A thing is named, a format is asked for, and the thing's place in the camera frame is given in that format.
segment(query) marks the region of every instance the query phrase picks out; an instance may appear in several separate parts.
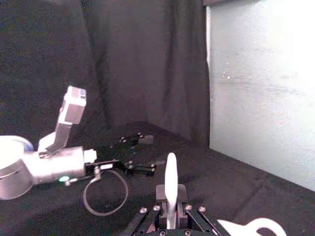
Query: screw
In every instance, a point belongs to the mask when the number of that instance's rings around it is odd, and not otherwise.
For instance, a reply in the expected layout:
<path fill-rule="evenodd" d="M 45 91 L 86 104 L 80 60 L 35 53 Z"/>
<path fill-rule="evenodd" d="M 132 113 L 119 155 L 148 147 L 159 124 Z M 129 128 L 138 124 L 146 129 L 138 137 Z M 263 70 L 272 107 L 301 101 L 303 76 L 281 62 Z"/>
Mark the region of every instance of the screw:
<path fill-rule="evenodd" d="M 191 210 L 191 209 L 192 209 L 192 205 L 189 205 L 189 204 L 186 205 L 186 206 L 185 206 L 185 209 L 186 209 L 186 210 Z"/>
<path fill-rule="evenodd" d="M 200 207 L 199 207 L 199 211 L 200 211 L 200 212 L 205 212 L 205 211 L 206 211 L 205 206 L 200 206 Z"/>
<path fill-rule="evenodd" d="M 192 235 L 192 232 L 190 230 L 185 230 L 185 236 L 191 236 Z"/>
<path fill-rule="evenodd" d="M 146 213 L 148 211 L 148 209 L 146 209 L 145 207 L 142 207 L 140 209 L 140 213 L 143 214 L 143 213 Z"/>
<path fill-rule="evenodd" d="M 161 230 L 160 232 L 159 232 L 159 236 L 165 236 L 166 235 L 166 231 L 165 230 Z"/>
<path fill-rule="evenodd" d="M 155 211 L 158 211 L 158 210 L 160 210 L 161 209 L 161 207 L 159 206 L 159 205 L 155 205 L 154 207 L 153 207 L 153 210 L 155 210 Z"/>

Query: black curtain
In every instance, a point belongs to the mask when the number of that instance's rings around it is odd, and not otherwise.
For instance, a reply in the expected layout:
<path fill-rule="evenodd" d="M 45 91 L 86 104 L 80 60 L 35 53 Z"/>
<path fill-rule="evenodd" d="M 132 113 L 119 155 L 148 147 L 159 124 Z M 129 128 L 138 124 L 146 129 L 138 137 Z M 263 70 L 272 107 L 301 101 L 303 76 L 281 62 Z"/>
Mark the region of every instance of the black curtain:
<path fill-rule="evenodd" d="M 1 17 L 1 135 L 36 145 L 73 85 L 88 104 L 71 146 L 143 120 L 208 145 L 201 0 L 12 0 Z"/>
<path fill-rule="evenodd" d="M 136 120 L 209 144 L 205 8 L 190 0 L 83 0 L 111 125 Z"/>

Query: black tablecloth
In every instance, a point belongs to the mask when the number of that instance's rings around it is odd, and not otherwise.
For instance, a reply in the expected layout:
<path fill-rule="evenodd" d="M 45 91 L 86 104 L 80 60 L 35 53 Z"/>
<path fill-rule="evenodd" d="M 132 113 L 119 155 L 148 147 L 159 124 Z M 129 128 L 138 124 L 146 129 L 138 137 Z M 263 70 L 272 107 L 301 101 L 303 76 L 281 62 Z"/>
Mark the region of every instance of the black tablecloth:
<path fill-rule="evenodd" d="M 217 219 L 238 224 L 267 217 L 282 225 L 288 236 L 315 235 L 315 193 L 213 150 L 189 146 L 187 140 L 147 123 L 135 123 L 86 137 L 86 148 L 109 144 L 121 135 L 153 134 L 152 145 L 139 145 L 123 157 L 134 163 L 158 164 L 154 177 L 126 177 L 129 198 L 118 212 L 97 217 L 84 207 L 89 180 L 65 187 L 60 183 L 34 186 L 25 195 L 0 201 L 0 235 L 117 235 L 141 207 L 155 203 L 155 187 L 164 182 L 165 160 L 174 152 L 179 183 L 189 201 L 204 204 Z M 123 184 L 111 173 L 88 192 L 91 206 L 115 208 L 124 198 Z M 264 236 L 274 234 L 259 230 Z"/>

